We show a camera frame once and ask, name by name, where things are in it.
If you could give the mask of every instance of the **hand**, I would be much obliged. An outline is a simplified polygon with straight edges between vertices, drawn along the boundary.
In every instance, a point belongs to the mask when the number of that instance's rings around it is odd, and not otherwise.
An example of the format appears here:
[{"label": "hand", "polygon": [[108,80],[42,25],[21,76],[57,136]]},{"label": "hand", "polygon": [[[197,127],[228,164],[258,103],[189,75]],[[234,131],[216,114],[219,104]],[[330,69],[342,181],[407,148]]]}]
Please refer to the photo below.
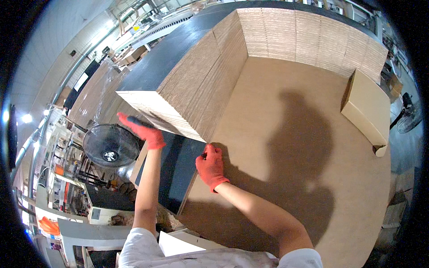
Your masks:
[{"label": "hand", "polygon": [[223,182],[230,182],[224,177],[224,164],[222,163],[222,150],[212,144],[207,144],[204,149],[204,157],[200,155],[195,160],[195,165],[201,180],[210,186],[210,191],[215,192],[215,187]]},{"label": "hand", "polygon": [[135,120],[130,120],[131,117],[123,113],[118,113],[117,116],[122,124],[131,128],[134,133],[147,142],[148,150],[161,149],[167,145],[164,142],[161,130],[145,127],[143,124],[139,124]]}]

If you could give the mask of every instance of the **cardboard box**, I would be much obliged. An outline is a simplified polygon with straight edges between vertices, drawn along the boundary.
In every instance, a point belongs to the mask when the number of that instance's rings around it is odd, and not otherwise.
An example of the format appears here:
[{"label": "cardboard box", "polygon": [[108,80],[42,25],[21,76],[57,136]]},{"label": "cardboard box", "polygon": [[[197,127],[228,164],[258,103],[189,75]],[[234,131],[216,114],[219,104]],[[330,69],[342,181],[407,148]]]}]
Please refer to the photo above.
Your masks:
[{"label": "cardboard box", "polygon": [[54,103],[57,106],[64,106],[64,103],[67,99],[67,97],[69,96],[70,92],[72,91],[71,87],[69,86],[65,86],[63,88],[63,91],[61,91],[60,96],[58,97],[57,101]]},{"label": "cardboard box", "polygon": [[389,142],[390,99],[367,75],[355,70],[341,113],[355,125],[382,157]]},{"label": "cardboard box", "polygon": [[135,62],[145,51],[147,48],[145,46],[141,46],[137,49],[131,50],[127,55],[124,56],[124,59],[127,60],[128,63]]},{"label": "cardboard box", "polygon": [[387,86],[390,89],[390,94],[395,98],[401,95],[403,84],[395,73],[392,73],[389,81],[387,81]]}]

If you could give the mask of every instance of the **small cardboard box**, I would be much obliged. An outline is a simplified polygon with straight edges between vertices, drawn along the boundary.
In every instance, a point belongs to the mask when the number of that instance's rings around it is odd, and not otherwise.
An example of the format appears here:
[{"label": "small cardboard box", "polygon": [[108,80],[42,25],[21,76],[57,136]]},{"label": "small cardboard box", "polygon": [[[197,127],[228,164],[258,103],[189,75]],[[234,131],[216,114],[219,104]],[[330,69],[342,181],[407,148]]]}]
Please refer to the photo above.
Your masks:
[{"label": "small cardboard box", "polygon": [[389,81],[387,81],[387,86],[390,89],[390,94],[395,98],[401,95],[403,84],[395,73],[392,73]]},{"label": "small cardboard box", "polygon": [[390,99],[367,75],[356,69],[341,113],[355,125],[382,157],[389,142]]}]

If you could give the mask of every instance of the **wooden board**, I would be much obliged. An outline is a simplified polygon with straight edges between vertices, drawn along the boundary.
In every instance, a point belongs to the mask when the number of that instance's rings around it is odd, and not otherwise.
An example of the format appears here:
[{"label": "wooden board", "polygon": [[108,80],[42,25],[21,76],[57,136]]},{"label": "wooden board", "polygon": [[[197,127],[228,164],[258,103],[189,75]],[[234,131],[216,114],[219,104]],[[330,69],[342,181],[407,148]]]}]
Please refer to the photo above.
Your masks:
[{"label": "wooden board", "polygon": [[[340,113],[347,82],[314,66],[249,57],[211,140],[223,150],[225,176],[303,222],[327,268],[364,265],[389,195],[389,151],[376,157]],[[221,245],[278,253],[273,238],[198,176],[179,220]]]}]

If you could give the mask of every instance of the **electric fan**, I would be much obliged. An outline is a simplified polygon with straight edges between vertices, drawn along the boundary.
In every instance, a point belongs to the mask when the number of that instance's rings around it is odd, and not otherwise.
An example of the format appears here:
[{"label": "electric fan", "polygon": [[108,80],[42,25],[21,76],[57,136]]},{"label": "electric fan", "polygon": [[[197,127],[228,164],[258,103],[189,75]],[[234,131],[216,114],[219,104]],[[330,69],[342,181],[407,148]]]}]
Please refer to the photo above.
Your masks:
[{"label": "electric fan", "polygon": [[100,124],[88,130],[83,149],[92,162],[104,168],[127,166],[140,153],[136,136],[117,124]]},{"label": "electric fan", "polygon": [[404,93],[404,105],[402,110],[398,117],[390,125],[390,129],[397,125],[396,128],[401,134],[405,134],[415,128],[423,119],[420,101],[412,103],[411,97],[412,96],[409,96],[408,93]]}]

